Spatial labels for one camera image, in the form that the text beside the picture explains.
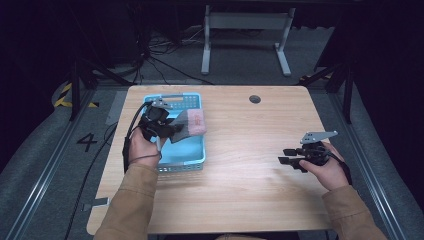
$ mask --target tan sleeve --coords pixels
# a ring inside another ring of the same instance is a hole
[[[238,234],[225,234],[225,235],[219,236],[215,240],[266,240],[266,239],[250,237],[245,235],[238,235]]]
[[[131,164],[94,239],[147,239],[158,173]]]
[[[352,186],[337,188],[322,198],[340,240],[387,239]]]

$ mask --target person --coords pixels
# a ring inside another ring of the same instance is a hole
[[[324,143],[324,146],[344,161],[331,144]],[[131,136],[129,168],[94,239],[147,239],[147,226],[152,215],[158,180],[155,168],[159,160],[157,145],[145,140],[140,128],[136,128]],[[386,239],[338,164],[333,158],[324,166],[300,161],[300,165],[313,173],[329,190],[322,198],[339,239]],[[218,239],[258,238],[226,235]]]

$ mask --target pink sponge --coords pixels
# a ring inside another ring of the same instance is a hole
[[[182,125],[181,131],[170,137],[171,143],[176,143],[191,136],[206,133],[205,118],[202,109],[188,109],[182,111],[170,125]]]

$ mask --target hand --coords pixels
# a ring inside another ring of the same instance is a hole
[[[326,149],[330,150],[334,155],[336,155],[341,161],[344,162],[343,157],[339,154],[337,149],[333,147],[333,145],[325,142],[323,142],[323,144]],[[323,166],[317,166],[305,160],[301,160],[299,164],[304,169],[314,174],[322,186],[330,191],[349,185],[342,167],[334,158],[330,157],[328,162]]]
[[[166,138],[160,139],[161,146],[166,142]],[[143,137],[141,129],[134,129],[130,137],[129,164],[143,164],[151,167],[157,167],[160,160],[156,143],[147,141]]]

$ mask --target wooden table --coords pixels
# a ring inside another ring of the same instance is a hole
[[[229,233],[331,228],[326,192],[310,173],[281,165],[284,148],[307,131],[324,131],[311,97],[295,86],[137,86],[128,90],[96,198],[121,184],[122,146],[145,95],[198,92],[207,133],[201,171],[161,173],[149,233]],[[261,98],[259,104],[249,101]],[[92,209],[87,231],[107,206]]]

